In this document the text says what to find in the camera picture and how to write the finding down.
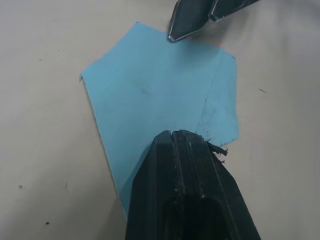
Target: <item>gray surface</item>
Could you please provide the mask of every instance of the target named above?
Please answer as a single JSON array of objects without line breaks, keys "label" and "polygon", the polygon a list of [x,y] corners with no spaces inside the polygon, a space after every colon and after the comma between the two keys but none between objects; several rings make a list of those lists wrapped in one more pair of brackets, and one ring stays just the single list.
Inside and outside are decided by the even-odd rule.
[{"label": "gray surface", "polygon": [[[239,139],[226,167],[264,240],[320,235],[320,3],[301,2],[263,0],[195,37],[237,59]],[[0,239],[124,239],[78,77],[136,21],[165,28],[174,5],[0,1]]]}]

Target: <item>blue paper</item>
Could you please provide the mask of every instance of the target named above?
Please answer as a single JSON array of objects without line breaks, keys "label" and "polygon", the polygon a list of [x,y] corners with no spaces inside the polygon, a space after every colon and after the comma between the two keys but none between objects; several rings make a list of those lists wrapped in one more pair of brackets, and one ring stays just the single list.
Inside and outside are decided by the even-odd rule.
[{"label": "blue paper", "polygon": [[125,214],[153,138],[196,132],[215,145],[238,137],[236,60],[212,44],[167,41],[142,23],[81,74]]}]

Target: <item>black plastic tool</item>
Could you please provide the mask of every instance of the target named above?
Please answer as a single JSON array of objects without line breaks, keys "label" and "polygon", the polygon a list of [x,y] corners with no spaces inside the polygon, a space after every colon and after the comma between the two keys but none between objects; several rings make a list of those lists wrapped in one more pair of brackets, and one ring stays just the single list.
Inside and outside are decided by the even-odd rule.
[{"label": "black plastic tool", "polygon": [[186,130],[157,135],[136,174],[126,240],[260,240],[226,151]]},{"label": "black plastic tool", "polygon": [[258,0],[178,0],[170,20],[168,38],[176,42]]}]

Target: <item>white table surface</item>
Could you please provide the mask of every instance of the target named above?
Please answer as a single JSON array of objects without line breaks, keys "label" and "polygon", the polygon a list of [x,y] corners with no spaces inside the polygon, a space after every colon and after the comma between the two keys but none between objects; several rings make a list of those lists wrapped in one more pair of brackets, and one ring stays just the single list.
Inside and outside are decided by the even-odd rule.
[{"label": "white table surface", "polygon": [[[165,28],[174,5],[0,0],[0,239],[124,239],[79,75],[136,21]],[[262,0],[197,38],[237,60],[239,139],[225,166],[261,238],[319,239],[320,1]]]}]

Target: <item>dark speck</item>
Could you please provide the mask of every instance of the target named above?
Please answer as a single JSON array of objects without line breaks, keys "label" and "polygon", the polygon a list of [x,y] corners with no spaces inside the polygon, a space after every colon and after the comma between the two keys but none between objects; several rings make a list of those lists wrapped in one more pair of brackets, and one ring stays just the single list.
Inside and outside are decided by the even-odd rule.
[{"label": "dark speck", "polygon": [[261,88],[258,88],[261,92],[264,92],[265,94],[267,93],[266,91],[262,90]]}]

